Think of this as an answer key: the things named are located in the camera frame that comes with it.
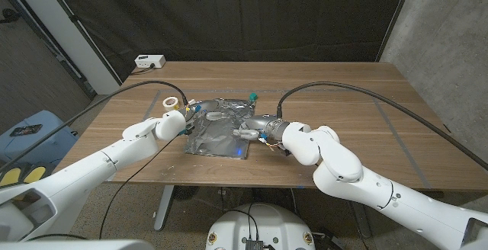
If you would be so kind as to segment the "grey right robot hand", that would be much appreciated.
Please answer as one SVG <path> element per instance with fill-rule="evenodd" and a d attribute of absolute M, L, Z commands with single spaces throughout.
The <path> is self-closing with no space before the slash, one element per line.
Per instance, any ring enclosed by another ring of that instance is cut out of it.
<path fill-rule="evenodd" d="M 275 115 L 257 115 L 245 119 L 238 129 L 232 131 L 232 135 L 249 141 L 257 140 L 272 151 L 276 148 L 289 155 L 282 143 L 284 130 L 289 124 Z"/>

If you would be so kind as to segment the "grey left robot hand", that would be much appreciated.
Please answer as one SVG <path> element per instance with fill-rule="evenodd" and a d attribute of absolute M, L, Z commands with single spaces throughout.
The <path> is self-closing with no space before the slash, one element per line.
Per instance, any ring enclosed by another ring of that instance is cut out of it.
<path fill-rule="evenodd" d="M 199 117 L 204 117 L 210 121 L 228 118 L 230 116 L 228 113 L 218 111 L 222 103 L 222 99 L 198 101 L 193 104 L 188 104 L 184 109 L 179 110 L 180 113 L 183 113 L 186 121 L 184 134 L 190 135 L 192 133 L 194 122 Z"/>

